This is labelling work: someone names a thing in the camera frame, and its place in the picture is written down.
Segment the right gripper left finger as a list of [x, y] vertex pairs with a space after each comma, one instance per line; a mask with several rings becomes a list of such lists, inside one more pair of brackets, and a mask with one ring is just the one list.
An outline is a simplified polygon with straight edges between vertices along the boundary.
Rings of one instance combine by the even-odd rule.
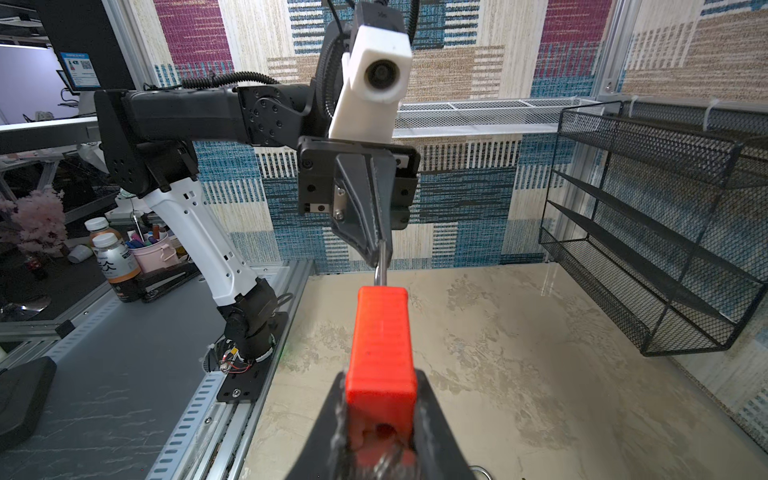
[[345, 479], [348, 473], [346, 375], [331, 383], [318, 417], [286, 479]]

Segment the red padlock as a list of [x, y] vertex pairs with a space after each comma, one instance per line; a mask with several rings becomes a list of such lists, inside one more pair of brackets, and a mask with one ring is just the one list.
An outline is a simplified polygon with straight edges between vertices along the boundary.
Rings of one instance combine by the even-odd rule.
[[374, 284], [358, 291], [344, 394], [347, 440], [355, 475], [388, 479], [414, 464], [410, 441], [418, 382], [408, 293], [387, 284], [387, 243], [379, 242]]

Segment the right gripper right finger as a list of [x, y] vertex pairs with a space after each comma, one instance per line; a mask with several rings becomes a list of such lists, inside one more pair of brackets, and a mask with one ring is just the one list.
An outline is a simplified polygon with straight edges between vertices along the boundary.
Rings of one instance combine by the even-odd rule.
[[426, 374], [422, 370], [415, 373], [418, 388], [411, 443], [418, 460], [420, 478], [475, 480]]

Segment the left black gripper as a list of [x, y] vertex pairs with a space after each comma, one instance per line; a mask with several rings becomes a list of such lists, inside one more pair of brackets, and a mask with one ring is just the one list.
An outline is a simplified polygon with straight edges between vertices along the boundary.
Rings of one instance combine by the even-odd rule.
[[420, 154], [412, 146], [302, 136], [297, 144], [301, 215], [332, 216], [332, 232], [371, 268], [387, 268], [392, 229], [410, 221]]

